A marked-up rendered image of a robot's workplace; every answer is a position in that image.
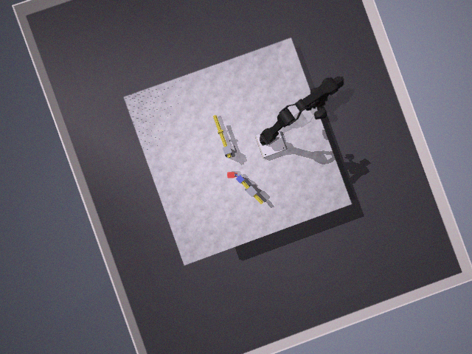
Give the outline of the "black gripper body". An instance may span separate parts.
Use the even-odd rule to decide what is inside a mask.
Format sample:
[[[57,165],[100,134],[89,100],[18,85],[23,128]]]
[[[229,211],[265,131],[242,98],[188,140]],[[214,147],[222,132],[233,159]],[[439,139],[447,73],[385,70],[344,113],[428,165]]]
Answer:
[[[310,93],[313,93],[317,89],[318,88],[312,88],[310,90]],[[323,107],[322,107],[323,105],[325,105],[325,101],[327,101],[327,99],[323,100],[323,101],[321,101],[321,100],[316,101],[316,107],[318,107],[319,110],[314,112],[315,119],[324,119],[324,118],[326,118],[327,112],[326,112],[326,110],[323,110]]]

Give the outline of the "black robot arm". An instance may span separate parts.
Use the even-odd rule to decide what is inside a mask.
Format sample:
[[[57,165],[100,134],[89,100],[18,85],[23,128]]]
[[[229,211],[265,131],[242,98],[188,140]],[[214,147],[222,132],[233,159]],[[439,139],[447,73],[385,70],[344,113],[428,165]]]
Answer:
[[[326,100],[328,95],[332,95],[338,91],[339,88],[341,88],[344,85],[344,78],[343,77],[336,77],[336,78],[326,78],[323,80],[322,84],[320,87],[318,87],[317,90],[315,90],[313,93],[309,94],[307,97],[304,99],[298,100],[295,105],[298,110],[298,116],[295,119],[292,113],[288,110],[289,106],[292,105],[287,105],[282,109],[278,116],[277,116],[277,122],[274,124],[274,126],[270,128],[266,128],[261,134],[260,134],[260,143],[261,145],[268,145],[271,142],[273,142],[277,135],[279,135],[278,131],[282,127],[286,127],[287,125],[291,125],[294,123],[296,120],[299,119],[300,114],[302,111],[306,109],[306,111],[310,111],[311,109],[316,108],[316,101],[317,100]]]

